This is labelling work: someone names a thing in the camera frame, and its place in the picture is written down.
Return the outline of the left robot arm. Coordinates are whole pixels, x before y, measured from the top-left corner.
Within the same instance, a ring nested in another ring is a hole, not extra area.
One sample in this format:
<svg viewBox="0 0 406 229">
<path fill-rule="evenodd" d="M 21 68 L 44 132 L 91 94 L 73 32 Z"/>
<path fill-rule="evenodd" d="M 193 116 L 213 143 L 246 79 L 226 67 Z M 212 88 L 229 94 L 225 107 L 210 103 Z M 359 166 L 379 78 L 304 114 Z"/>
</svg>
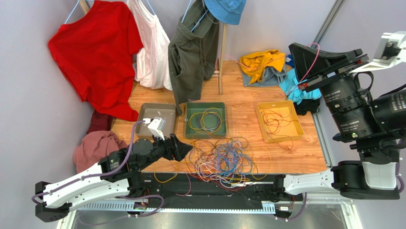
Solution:
<svg viewBox="0 0 406 229">
<path fill-rule="evenodd" d="M 193 146 L 175 134 L 142 138 L 110 153 L 90 168 L 60 182 L 38 182 L 32 201 L 43 222 L 66 217 L 86 204 L 108 198 L 139 198 L 147 194 L 142 171 L 161 158 L 182 161 Z"/>
</svg>

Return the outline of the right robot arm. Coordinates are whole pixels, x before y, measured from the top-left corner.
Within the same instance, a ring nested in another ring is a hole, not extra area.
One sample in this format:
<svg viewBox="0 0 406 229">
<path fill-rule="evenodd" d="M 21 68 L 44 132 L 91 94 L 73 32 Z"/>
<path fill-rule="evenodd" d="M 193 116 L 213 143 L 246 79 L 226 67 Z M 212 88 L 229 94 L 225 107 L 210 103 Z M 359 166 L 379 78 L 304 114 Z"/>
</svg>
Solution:
<svg viewBox="0 0 406 229">
<path fill-rule="evenodd" d="M 398 176 L 400 150 L 406 146 L 406 87 L 372 98 L 371 86 L 362 88 L 359 78 L 392 67 L 401 60 L 396 42 L 383 47 L 383 56 L 370 62 L 361 49 L 326 52 L 292 43 L 299 89 L 319 89 L 339 130 L 337 142 L 349 143 L 359 160 L 341 161 L 322 172 L 277 175 L 272 192 L 296 196 L 306 192 L 336 190 L 346 198 L 397 200 L 404 189 Z"/>
</svg>

